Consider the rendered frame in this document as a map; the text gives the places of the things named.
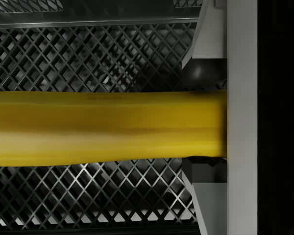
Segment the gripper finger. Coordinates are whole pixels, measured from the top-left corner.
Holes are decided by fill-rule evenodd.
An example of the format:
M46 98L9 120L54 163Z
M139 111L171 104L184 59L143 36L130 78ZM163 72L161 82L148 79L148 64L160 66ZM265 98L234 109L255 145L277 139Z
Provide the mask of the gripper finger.
M203 0L192 44L182 60L182 86L212 89L227 78L227 0Z
M227 235L227 161L182 159L182 179L192 196L201 235Z

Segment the banana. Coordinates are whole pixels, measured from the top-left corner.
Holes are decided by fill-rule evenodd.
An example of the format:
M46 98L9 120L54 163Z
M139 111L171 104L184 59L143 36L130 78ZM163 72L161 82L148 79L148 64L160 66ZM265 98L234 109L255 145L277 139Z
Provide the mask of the banana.
M225 157L227 92L0 92L0 166Z

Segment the dark grey basket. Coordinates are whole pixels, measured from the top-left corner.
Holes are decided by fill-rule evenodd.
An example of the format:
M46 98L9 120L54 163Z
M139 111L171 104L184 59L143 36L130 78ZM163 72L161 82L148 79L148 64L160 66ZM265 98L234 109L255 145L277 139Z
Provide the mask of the dark grey basket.
M0 29L0 91L182 91L196 24ZM0 235L200 235L177 158L0 167Z

